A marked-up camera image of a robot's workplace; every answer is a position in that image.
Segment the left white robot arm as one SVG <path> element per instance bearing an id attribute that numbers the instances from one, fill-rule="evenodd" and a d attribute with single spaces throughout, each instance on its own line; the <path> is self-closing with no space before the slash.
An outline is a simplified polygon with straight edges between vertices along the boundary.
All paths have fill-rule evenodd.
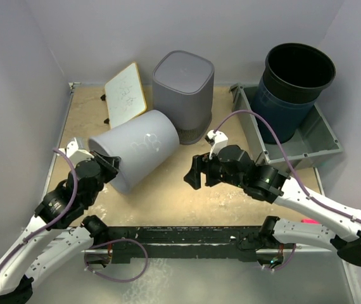
<path id="1" fill-rule="evenodd" d="M 0 258 L 0 303 L 26 303 L 46 274 L 65 263 L 74 251 L 102 248 L 108 226 L 97 216 L 87 216 L 68 237 L 48 245 L 94 204 L 105 184 L 118 174 L 121 159 L 81 150 L 73 163 L 64 149 L 55 148 L 70 167 L 68 177 L 48 192 L 12 247 Z"/>

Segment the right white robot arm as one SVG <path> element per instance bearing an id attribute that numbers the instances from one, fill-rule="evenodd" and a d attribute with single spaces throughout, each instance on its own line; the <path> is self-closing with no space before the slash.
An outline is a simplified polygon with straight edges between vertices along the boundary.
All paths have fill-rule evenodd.
<path id="1" fill-rule="evenodd" d="M 342 260 L 361 267 L 361 210 L 316 193 L 270 165 L 256 165 L 237 145 L 226 146 L 216 155 L 193 156 L 184 181 L 197 190 L 203 185 L 202 175 L 207 187 L 230 184 L 255 200 L 289 208 L 316 221 L 304 224 L 267 217 L 259 233 L 265 247 L 308 244 L 331 250 Z"/>

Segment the grey slotted square bin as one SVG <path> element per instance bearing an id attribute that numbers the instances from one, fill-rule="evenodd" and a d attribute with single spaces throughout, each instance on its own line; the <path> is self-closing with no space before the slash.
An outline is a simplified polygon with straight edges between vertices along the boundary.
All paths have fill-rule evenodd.
<path id="1" fill-rule="evenodd" d="M 174 125 L 183 145 L 198 142 L 212 121 L 215 67 L 187 51 L 169 52 L 152 74 L 153 108 Z"/>

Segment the smooth lavender round bin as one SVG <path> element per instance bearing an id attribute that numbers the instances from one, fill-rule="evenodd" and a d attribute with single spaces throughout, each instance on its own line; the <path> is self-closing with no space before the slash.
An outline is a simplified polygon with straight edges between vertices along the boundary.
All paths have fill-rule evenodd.
<path id="1" fill-rule="evenodd" d="M 119 156 L 119 173 L 110 184 L 129 193 L 179 147 L 172 122 L 160 111 L 148 111 L 88 140 L 88 147 L 104 156 Z"/>

